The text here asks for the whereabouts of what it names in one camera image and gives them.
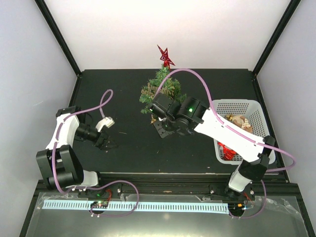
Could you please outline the red star ornament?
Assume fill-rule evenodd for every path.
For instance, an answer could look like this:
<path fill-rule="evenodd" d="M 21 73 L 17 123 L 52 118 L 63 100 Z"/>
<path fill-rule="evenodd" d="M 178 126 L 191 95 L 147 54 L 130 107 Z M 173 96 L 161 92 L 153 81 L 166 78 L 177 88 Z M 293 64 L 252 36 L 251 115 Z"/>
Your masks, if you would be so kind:
<path fill-rule="evenodd" d="M 165 50 L 163 50 L 159 45 L 157 45 L 160 53 L 161 53 L 161 57 L 160 60 L 163 61 L 163 66 L 167 67 L 170 69 L 170 66 L 175 66 L 174 62 L 170 59 L 169 57 L 169 53 L 168 53 L 168 48 L 166 48 Z"/>

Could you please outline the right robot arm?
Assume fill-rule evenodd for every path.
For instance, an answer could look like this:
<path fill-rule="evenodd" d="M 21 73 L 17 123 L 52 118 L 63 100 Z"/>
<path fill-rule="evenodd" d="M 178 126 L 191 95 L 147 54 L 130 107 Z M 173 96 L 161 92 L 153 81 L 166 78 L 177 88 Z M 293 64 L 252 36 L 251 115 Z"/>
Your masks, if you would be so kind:
<path fill-rule="evenodd" d="M 183 103 L 159 93 L 148 105 L 151 113 L 162 121 L 168 132 L 190 135 L 194 132 L 211 137 L 228 146 L 242 157 L 241 164 L 231 174 L 224 187 L 225 195 L 235 199 L 252 181 L 260 181 L 269 165 L 269 155 L 275 139 L 250 134 L 211 111 L 203 102 L 188 97 Z"/>

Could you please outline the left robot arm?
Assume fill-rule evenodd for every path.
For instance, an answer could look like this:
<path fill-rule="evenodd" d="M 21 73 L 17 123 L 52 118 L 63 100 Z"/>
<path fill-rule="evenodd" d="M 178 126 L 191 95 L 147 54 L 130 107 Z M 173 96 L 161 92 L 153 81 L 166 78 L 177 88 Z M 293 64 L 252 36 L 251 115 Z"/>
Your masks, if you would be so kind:
<path fill-rule="evenodd" d="M 117 145 L 107 133 L 115 122 L 111 117 L 104 117 L 92 127 L 85 123 L 86 113 L 76 114 L 80 111 L 78 106 L 57 111 L 53 137 L 45 150 L 37 152 L 36 160 L 47 189 L 57 189 L 58 182 L 60 188 L 88 188 L 95 197 L 101 197 L 106 191 L 106 185 L 100 181 L 100 173 L 83 169 L 73 143 L 79 137 L 103 151 L 115 148 Z"/>

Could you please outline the white perforated plastic basket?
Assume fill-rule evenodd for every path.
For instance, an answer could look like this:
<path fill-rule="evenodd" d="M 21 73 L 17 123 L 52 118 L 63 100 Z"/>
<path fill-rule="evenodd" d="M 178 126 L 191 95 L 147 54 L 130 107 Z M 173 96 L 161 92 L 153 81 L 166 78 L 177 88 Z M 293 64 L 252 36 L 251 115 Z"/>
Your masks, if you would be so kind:
<path fill-rule="evenodd" d="M 270 135 L 267 122 L 259 102 L 246 99 L 220 99 L 214 100 L 213 105 L 216 113 L 222 117 L 227 115 L 242 115 L 247 118 L 253 128 L 254 135 L 261 137 Z M 225 160 L 223 147 L 218 145 L 216 140 L 214 140 L 214 145 L 216 158 L 220 163 L 226 165 L 239 165 L 241 163 L 242 157 L 239 154 L 234 155 L 232 160 Z M 276 156 L 274 151 L 271 151 L 269 159 L 269 164 L 275 162 Z"/>

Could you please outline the small green christmas tree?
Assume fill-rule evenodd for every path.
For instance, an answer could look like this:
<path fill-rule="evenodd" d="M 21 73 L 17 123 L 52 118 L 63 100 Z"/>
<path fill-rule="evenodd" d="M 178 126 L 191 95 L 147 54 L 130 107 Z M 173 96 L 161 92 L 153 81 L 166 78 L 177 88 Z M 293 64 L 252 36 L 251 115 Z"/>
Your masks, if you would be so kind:
<path fill-rule="evenodd" d="M 158 117 L 153 115 L 149 110 L 149 104 L 152 102 L 157 89 L 159 88 L 163 79 L 170 73 L 168 66 L 161 65 L 161 68 L 156 72 L 153 79 L 149 79 L 147 84 L 142 86 L 141 95 L 139 101 L 145 104 L 145 107 L 141 110 L 142 114 L 151 114 L 151 124 L 157 121 Z M 181 85 L 177 79 L 169 77 L 159 90 L 159 93 L 165 94 L 168 98 L 176 100 L 182 103 L 187 95 L 181 92 Z"/>

